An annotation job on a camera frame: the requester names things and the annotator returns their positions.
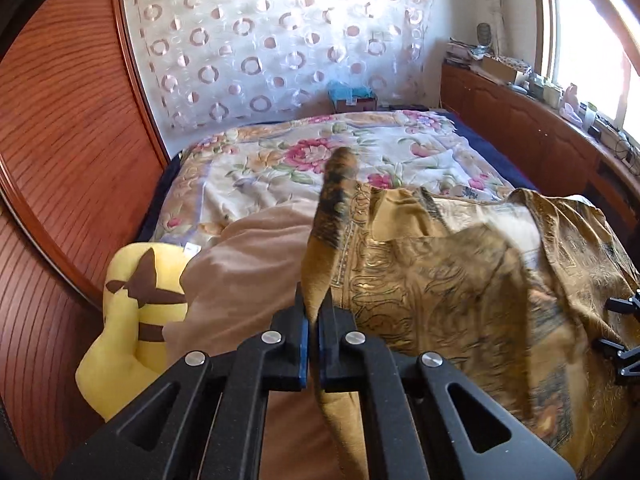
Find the golden patterned garment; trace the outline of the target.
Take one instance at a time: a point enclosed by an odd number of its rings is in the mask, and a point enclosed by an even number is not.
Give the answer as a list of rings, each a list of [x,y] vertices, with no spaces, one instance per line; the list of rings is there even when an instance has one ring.
[[[639,405],[593,343],[639,342],[605,311],[639,273],[600,209],[519,188],[498,202],[361,183],[324,166],[302,264],[308,318],[331,297],[407,356],[435,351],[551,446],[579,478],[603,464]]]

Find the box with blue cloth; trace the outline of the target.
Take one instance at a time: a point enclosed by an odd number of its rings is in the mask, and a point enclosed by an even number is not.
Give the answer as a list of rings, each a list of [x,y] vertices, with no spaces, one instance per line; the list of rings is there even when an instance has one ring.
[[[375,112],[378,109],[378,97],[369,87],[330,81],[326,93],[335,114]]]

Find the wooden sideboard cabinet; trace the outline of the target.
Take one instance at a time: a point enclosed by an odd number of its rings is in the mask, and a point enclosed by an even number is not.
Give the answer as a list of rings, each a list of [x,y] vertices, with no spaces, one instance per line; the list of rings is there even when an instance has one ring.
[[[442,64],[440,102],[550,196],[593,191],[633,230],[639,180],[602,143],[544,104],[449,64]]]

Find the wooden louvered wardrobe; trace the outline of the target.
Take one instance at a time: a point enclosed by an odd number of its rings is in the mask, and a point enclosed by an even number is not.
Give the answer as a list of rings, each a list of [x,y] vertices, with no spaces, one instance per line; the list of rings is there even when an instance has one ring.
[[[166,165],[119,11],[1,0],[1,397],[43,479],[100,426],[75,370]]]

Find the bright window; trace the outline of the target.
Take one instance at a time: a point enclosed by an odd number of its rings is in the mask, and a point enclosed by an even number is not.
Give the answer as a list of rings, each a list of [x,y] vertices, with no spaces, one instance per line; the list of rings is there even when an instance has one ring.
[[[541,0],[542,70],[615,129],[639,137],[639,73],[590,0]]]

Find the beige fleece blanket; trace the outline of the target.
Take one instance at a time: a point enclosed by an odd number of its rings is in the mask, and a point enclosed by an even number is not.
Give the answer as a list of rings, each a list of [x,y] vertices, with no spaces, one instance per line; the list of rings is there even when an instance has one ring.
[[[180,278],[186,317],[164,328],[168,363],[191,350],[210,356],[232,351],[292,306],[316,207],[312,200],[292,200],[250,214],[190,260]],[[311,389],[270,393],[260,475],[341,478],[336,446]]]

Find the sheer circle-pattern curtain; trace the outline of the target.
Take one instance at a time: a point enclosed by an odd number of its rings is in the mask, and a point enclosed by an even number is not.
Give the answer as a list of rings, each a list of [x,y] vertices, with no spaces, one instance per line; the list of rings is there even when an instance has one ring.
[[[292,117],[334,84],[415,96],[432,0],[124,0],[160,131]]]

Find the cardboard box on cabinet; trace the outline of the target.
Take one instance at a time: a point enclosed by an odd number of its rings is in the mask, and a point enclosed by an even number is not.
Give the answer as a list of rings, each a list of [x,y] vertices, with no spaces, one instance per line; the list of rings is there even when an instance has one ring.
[[[516,84],[524,76],[521,70],[503,62],[500,58],[491,58],[490,56],[484,56],[480,61],[480,69],[491,78],[504,84]]]

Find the yellow plush toy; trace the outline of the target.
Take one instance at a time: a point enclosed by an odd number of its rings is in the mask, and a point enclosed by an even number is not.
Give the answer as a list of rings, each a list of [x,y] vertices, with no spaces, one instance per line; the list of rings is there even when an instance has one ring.
[[[103,330],[81,359],[76,385],[110,420],[167,370],[164,327],[186,317],[180,276],[191,256],[180,246],[134,243],[119,249],[103,286]]]

